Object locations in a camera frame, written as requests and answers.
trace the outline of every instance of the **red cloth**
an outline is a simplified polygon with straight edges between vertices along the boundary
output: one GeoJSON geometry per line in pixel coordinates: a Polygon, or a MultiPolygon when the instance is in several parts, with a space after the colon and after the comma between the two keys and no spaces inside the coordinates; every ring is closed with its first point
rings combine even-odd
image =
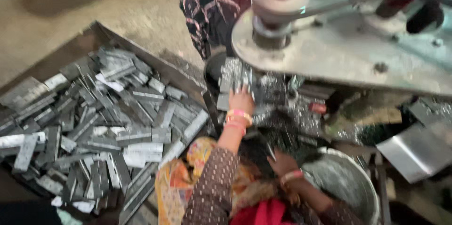
{"type": "Polygon", "coordinates": [[[240,210],[230,221],[230,225],[292,225],[282,221],[286,205],[277,199],[259,202],[253,207],[240,210]]]}

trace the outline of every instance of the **bracelet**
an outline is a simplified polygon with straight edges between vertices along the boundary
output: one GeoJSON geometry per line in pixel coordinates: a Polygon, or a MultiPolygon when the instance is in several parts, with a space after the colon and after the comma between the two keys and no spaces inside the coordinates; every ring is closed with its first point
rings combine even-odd
{"type": "Polygon", "coordinates": [[[251,125],[253,125],[253,119],[251,118],[251,116],[245,111],[240,109],[229,110],[228,113],[226,114],[226,121],[227,122],[231,121],[231,119],[233,119],[235,116],[245,118],[248,121],[246,127],[250,127],[251,125]]]}
{"type": "Polygon", "coordinates": [[[281,185],[284,186],[288,181],[295,179],[295,178],[300,178],[300,177],[303,177],[302,169],[294,170],[292,172],[285,174],[283,177],[281,177],[280,182],[281,182],[281,185]]]}
{"type": "Polygon", "coordinates": [[[238,129],[242,130],[242,137],[245,136],[245,134],[246,134],[245,127],[238,122],[234,122],[234,121],[228,122],[225,124],[225,126],[223,126],[223,128],[227,128],[227,127],[234,127],[234,128],[238,128],[238,129]]]}

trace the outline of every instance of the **metal bowl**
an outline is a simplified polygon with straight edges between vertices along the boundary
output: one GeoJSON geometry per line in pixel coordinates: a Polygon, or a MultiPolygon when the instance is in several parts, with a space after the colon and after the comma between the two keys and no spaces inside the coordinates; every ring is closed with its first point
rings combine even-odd
{"type": "Polygon", "coordinates": [[[302,170],[314,187],[342,200],[365,224],[375,225],[380,214],[378,195],[365,171],[346,154],[320,148],[304,159],[302,170]]]}

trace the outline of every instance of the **floor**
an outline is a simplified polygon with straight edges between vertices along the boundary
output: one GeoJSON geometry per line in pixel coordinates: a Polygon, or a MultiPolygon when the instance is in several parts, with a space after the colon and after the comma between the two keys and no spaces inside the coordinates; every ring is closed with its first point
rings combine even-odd
{"type": "Polygon", "coordinates": [[[94,20],[158,55],[203,62],[194,49],[179,0],[0,0],[0,86],[94,20]]]}

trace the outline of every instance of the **metal sheet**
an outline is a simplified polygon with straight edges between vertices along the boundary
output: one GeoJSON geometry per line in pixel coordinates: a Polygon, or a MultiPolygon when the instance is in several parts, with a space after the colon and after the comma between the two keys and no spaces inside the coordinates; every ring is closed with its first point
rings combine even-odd
{"type": "Polygon", "coordinates": [[[28,170],[34,148],[36,147],[38,137],[26,135],[20,146],[20,151],[14,161],[13,173],[24,173],[28,170]]]}
{"type": "Polygon", "coordinates": [[[452,164],[451,129],[445,121],[427,127],[416,123],[376,147],[408,182],[413,183],[452,164]]]}

